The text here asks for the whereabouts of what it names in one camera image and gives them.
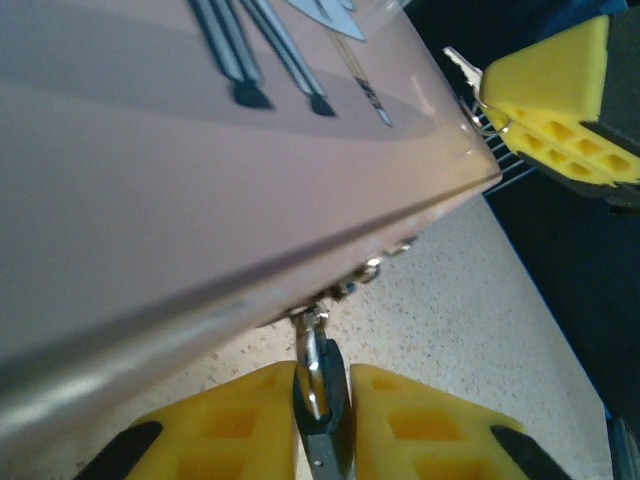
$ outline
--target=speckled countertop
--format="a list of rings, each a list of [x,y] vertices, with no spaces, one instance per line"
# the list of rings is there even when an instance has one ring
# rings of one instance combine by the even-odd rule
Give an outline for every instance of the speckled countertop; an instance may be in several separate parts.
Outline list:
[[[375,282],[333,305],[328,335],[347,364],[517,418],[575,480],[612,478],[603,406],[484,201],[427,228]],[[294,356],[287,322],[247,332],[43,449],[23,478],[72,478],[138,416]],[[298,462],[298,478],[310,478],[305,467]]]

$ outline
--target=metal clip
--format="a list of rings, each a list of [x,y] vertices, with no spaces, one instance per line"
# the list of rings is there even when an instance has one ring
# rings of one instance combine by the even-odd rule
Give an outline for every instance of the metal clip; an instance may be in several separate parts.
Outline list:
[[[327,353],[324,327],[329,314],[322,302],[291,316],[296,327],[296,376],[304,403],[318,421],[330,415],[322,372],[322,357]]]
[[[347,377],[338,345],[325,336],[327,318],[322,303],[291,315],[298,354],[293,413],[314,480],[349,478],[354,454]]]

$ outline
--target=key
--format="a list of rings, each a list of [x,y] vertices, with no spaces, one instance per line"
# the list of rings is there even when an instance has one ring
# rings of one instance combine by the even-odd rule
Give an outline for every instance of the key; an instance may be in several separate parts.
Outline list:
[[[472,65],[466,58],[464,58],[460,52],[453,47],[445,47],[444,54],[455,63],[464,76],[467,78],[467,83],[473,88],[473,94],[476,99],[480,99],[480,85],[482,83],[482,70]]]

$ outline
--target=metal ring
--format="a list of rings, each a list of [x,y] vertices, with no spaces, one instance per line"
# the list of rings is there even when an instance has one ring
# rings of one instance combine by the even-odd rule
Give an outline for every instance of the metal ring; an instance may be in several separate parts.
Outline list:
[[[497,108],[492,107],[491,105],[484,103],[480,99],[480,90],[478,88],[473,89],[473,98],[475,102],[473,103],[472,108],[469,108],[466,102],[464,102],[463,100],[460,101],[460,104],[467,117],[469,117],[471,126],[478,134],[482,135],[483,137],[490,137],[492,135],[503,135],[509,131],[509,129],[511,128],[511,124],[513,123],[509,115],[502,112],[501,110],[498,110]],[[480,122],[480,118],[478,117],[478,109],[481,107],[485,110],[493,110],[494,112],[504,116],[507,119],[504,126],[500,130],[496,130],[495,128],[493,130],[484,130],[482,122]]]

